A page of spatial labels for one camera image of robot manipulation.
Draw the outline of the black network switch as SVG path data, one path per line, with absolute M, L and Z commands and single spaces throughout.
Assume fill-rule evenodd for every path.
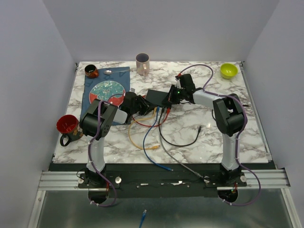
M 168 92 L 149 89 L 147 95 L 145 96 L 145 99 L 151 104 L 159 107 L 171 108 L 172 106 L 172 103 L 168 101 L 169 99 Z

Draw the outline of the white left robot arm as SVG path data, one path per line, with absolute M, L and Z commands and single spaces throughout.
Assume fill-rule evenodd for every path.
M 86 167 L 92 172 L 89 182 L 94 187 L 102 187 L 105 183 L 105 175 L 101 173 L 105 168 L 104 141 L 112 123 L 129 124 L 134 114 L 146 115 L 155 107 L 156 105 L 134 92 L 127 92 L 120 106 L 99 99 L 90 104 L 80 118 L 80 127 L 89 138 Z

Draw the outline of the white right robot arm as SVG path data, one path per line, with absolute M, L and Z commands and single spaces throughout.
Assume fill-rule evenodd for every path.
M 236 94 L 219 95 L 202 88 L 196 88 L 190 74 L 176 77 L 177 83 L 170 90 L 163 102 L 177 105 L 182 100 L 202 105 L 213 110 L 216 125 L 223 137 L 223 158 L 218 180 L 224 186 L 235 182 L 234 170 L 240 166 L 239 139 L 247 124 L 245 109 Z

